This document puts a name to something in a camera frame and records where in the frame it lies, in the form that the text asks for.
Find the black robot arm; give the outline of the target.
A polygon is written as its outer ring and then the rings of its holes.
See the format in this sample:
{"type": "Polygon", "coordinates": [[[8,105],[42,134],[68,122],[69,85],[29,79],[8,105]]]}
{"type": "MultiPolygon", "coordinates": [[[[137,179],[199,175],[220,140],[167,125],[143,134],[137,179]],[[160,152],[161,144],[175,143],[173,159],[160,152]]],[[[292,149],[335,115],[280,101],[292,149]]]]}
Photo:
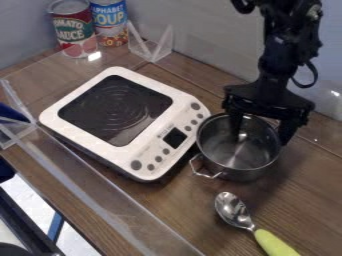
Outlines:
{"type": "Polygon", "coordinates": [[[311,59],[318,56],[322,41],[319,24],[322,0],[229,0],[241,14],[259,11],[264,20],[263,53],[258,60],[258,79],[224,87],[221,108],[229,115],[229,127],[237,133],[247,114],[279,121],[278,138],[287,144],[298,128],[308,122],[315,104],[287,89],[287,84],[307,89],[295,79],[300,66],[315,71],[311,59]]]}

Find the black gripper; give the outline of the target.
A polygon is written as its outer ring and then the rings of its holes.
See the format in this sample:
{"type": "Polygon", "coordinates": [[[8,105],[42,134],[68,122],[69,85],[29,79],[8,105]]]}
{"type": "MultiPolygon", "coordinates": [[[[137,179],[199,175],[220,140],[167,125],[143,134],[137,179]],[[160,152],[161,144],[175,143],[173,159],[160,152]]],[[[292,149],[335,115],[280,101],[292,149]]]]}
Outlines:
{"type": "Polygon", "coordinates": [[[262,91],[256,82],[227,85],[223,91],[221,108],[229,114],[232,138],[239,137],[243,114],[252,114],[280,120],[278,137],[280,144],[286,146],[298,128],[307,123],[315,104],[287,89],[279,92],[272,92],[270,89],[262,91]]]}

